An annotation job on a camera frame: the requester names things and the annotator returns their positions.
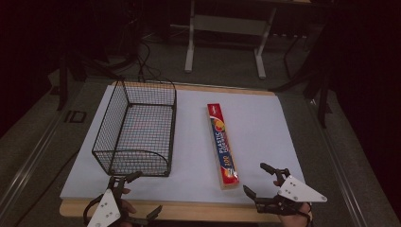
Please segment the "grey metal desk frame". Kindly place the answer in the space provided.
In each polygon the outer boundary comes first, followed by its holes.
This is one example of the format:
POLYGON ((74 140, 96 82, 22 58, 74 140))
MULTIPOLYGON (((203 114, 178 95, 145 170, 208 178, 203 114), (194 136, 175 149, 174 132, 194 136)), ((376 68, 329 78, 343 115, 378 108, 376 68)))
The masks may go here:
POLYGON ((254 49, 253 55, 257 74, 260 79, 265 79, 267 77, 267 74, 265 71, 262 54, 267 39, 270 35, 270 29, 277 8, 272 8, 268 13, 268 19, 266 21, 261 21, 197 14, 195 12, 195 6, 196 0, 191 0, 189 17, 189 39, 185 58, 184 72, 192 72, 195 52, 194 35, 196 30, 202 30, 259 36, 261 38, 261 41, 259 46, 254 49))

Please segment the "person's right hand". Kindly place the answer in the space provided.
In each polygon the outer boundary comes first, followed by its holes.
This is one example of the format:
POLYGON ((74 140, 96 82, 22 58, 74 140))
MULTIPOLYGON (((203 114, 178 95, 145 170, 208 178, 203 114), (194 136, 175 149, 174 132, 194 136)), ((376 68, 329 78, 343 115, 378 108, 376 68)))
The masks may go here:
POLYGON ((312 220, 311 205, 304 202, 299 213, 292 216, 278 216, 283 227, 308 227, 312 220))

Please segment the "metal floor rail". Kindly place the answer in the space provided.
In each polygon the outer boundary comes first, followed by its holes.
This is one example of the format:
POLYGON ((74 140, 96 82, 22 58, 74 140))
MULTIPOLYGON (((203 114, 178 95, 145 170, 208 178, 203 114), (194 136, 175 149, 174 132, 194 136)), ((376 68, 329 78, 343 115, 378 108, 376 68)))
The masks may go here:
POLYGON ((67 109, 64 107, 61 110, 54 112, 50 123, 45 128, 44 133, 41 135, 39 141, 36 143, 33 150, 27 156, 27 159, 19 168, 17 173, 12 179, 11 184, 8 186, 6 192, 0 199, 0 209, 4 212, 8 211, 13 204, 18 200, 22 191, 26 187, 32 173, 34 172, 37 164, 41 161, 44 151, 47 149, 57 127, 67 115, 67 109))
POLYGON ((335 149, 335 146, 331 140, 331 137, 326 129, 323 128, 320 121, 318 120, 316 114, 318 111, 318 104, 314 99, 307 99, 305 101, 307 108, 309 109, 310 113, 315 117, 314 123, 319 128, 320 134, 323 137, 323 141, 328 149, 330 163, 333 168, 333 172, 340 188, 340 192, 344 199, 344 203, 347 207, 348 213, 350 214, 351 220, 354 223, 355 227, 368 227, 365 217, 363 216, 357 199, 355 197, 354 191, 349 184, 349 181, 346 177, 344 168, 340 163, 339 156, 335 149))

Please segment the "long red plastic wrap box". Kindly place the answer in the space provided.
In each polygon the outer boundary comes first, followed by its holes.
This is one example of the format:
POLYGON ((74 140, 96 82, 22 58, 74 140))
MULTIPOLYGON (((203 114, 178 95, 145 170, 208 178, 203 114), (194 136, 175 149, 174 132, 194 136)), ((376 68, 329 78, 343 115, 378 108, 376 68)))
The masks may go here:
POLYGON ((239 176, 220 105, 218 103, 208 104, 207 112, 215 149, 220 187, 222 189, 236 187, 239 185, 239 176))

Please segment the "black floor bracket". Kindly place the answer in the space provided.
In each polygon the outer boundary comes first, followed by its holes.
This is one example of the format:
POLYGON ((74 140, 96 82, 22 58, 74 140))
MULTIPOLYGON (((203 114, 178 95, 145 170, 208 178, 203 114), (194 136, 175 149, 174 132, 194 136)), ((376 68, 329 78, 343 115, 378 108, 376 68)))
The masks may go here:
POLYGON ((65 123, 83 123, 87 113, 82 111, 68 111, 64 118, 65 123))

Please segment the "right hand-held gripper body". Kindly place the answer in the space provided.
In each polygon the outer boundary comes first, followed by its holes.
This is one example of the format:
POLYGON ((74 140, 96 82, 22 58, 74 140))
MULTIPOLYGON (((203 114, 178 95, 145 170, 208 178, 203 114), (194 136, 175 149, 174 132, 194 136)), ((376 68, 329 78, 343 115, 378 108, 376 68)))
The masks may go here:
POLYGON ((304 202, 327 202, 327 197, 293 177, 287 168, 275 168, 278 192, 273 198, 259 198, 254 204, 258 213, 291 216, 299 213, 304 202))

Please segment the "black metal stand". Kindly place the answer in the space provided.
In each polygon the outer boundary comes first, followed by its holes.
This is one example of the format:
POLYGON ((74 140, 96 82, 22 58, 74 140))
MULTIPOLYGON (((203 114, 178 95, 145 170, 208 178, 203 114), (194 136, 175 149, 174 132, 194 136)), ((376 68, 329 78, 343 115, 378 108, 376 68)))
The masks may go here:
POLYGON ((303 96, 306 99, 314 99, 319 96, 317 118, 320 125, 325 129, 325 113, 328 97, 329 79, 331 75, 331 68, 327 61, 319 57, 322 44, 324 43, 324 31, 321 31, 317 36, 316 41, 310 48, 310 51, 305 58, 302 66, 295 72, 293 76, 289 74, 287 55, 290 53, 292 47, 298 42, 299 38, 290 45, 284 56, 284 66, 286 73, 289 76, 289 82, 283 85, 270 88, 271 92, 280 93, 284 92, 291 87, 306 82, 306 87, 303 90, 303 96))
POLYGON ((58 111, 64 108, 68 100, 68 74, 71 74, 75 80, 84 81, 87 78, 85 67, 95 69, 102 76, 109 79, 123 79, 123 77, 114 74, 107 67, 102 66, 76 49, 62 50, 60 53, 59 84, 52 89, 52 92, 59 96, 58 111))

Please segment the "white table sheet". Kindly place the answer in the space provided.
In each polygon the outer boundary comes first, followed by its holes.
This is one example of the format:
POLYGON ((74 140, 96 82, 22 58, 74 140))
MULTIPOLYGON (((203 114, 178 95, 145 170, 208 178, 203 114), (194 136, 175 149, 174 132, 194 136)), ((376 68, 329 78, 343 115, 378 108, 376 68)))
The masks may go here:
MULTIPOLYGON (((108 87, 96 116, 67 178, 61 197, 89 199, 102 193, 110 176, 92 148, 105 114, 108 87)), ((248 203, 242 187, 262 196, 277 189, 260 169, 261 163, 289 168, 296 178, 303 173, 277 96, 190 91, 175 87, 177 112, 171 171, 167 177, 143 175, 131 184, 132 200, 248 203), (239 185, 222 189, 213 146, 207 105, 218 103, 223 113, 229 143, 239 176, 239 185)))

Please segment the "person's left hand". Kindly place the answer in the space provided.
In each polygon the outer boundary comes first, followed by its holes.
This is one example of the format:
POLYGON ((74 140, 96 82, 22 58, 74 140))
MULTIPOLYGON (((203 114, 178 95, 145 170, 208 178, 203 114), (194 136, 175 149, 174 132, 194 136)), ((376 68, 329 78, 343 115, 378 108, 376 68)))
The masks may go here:
MULTIPOLYGON (((123 194, 129 194, 130 192, 131 191, 128 188, 123 188, 122 189, 122 193, 123 194)), ((129 212, 130 214, 135 214, 136 213, 136 209, 128 201, 122 200, 121 201, 121 206, 125 211, 129 212)))

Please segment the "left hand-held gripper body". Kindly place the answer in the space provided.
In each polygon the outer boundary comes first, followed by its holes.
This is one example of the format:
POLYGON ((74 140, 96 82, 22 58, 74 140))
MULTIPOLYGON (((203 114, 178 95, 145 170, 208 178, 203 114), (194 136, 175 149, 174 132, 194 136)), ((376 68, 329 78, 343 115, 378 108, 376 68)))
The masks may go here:
POLYGON ((134 218, 121 206, 125 177, 112 176, 105 192, 86 206, 86 212, 96 205, 94 213, 86 217, 86 227, 145 227, 148 220, 134 218))

